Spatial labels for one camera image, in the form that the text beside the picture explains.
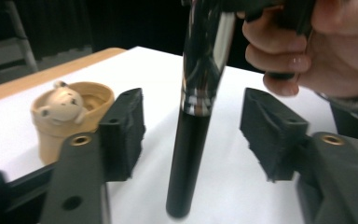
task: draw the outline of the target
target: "black cylinder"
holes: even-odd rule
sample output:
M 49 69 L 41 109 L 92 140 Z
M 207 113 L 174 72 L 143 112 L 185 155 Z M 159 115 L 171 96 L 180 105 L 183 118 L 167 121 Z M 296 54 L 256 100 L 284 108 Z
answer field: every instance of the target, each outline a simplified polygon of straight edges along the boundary
M 179 113 L 166 204 L 172 217 L 185 217 L 190 211 L 210 118 Z

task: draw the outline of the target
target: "brass screw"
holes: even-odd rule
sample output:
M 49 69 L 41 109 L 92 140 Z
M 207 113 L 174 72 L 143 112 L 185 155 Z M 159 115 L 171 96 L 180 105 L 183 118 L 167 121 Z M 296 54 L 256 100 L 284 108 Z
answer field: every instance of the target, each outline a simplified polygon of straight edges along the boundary
M 90 141 L 91 141 L 91 137 L 89 136 L 78 136 L 72 139 L 71 145 L 74 147 L 79 147 L 79 146 L 86 145 Z
M 322 140 L 327 144 L 335 146 L 342 146 L 345 144 L 341 138 L 329 134 L 322 136 Z

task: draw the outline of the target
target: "white table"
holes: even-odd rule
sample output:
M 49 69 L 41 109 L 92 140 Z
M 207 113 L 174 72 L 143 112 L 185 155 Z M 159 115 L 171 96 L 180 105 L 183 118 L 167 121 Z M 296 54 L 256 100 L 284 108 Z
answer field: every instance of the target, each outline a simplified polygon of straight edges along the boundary
M 168 224 L 165 201 L 179 111 L 182 57 L 152 49 L 130 49 L 118 56 L 59 78 L 67 83 L 93 81 L 120 93 L 142 88 L 146 134 L 133 179 L 109 183 L 115 224 Z M 41 168 L 32 101 L 52 89 L 53 81 L 0 100 L 0 170 L 7 180 Z M 267 182 L 239 130 L 246 87 L 265 90 L 262 75 L 227 67 L 215 102 L 190 215 L 184 224 L 303 223 L 296 183 Z M 301 89 L 279 98 L 310 122 L 309 133 L 335 133 L 327 102 Z

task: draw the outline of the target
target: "bear face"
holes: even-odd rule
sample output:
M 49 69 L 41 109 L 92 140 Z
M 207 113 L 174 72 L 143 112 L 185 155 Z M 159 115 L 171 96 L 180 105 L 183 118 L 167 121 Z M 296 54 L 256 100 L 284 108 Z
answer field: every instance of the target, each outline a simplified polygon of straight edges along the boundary
M 73 120 L 81 123 L 87 109 L 83 107 L 81 95 L 69 89 L 66 83 L 57 81 L 55 90 L 46 100 L 46 105 L 37 108 L 37 113 L 43 119 L 49 119 L 53 124 L 60 125 L 64 121 Z

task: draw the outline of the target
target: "bear figurine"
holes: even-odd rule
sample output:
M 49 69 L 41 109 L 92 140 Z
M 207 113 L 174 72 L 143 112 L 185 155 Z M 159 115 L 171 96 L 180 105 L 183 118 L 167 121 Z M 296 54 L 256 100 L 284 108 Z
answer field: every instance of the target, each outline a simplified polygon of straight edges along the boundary
M 88 110 L 83 106 L 81 95 L 62 81 L 56 81 L 54 89 L 46 100 L 46 105 L 37 108 L 37 114 L 55 125 L 61 125 L 69 120 L 73 120 L 76 124 L 83 122 Z

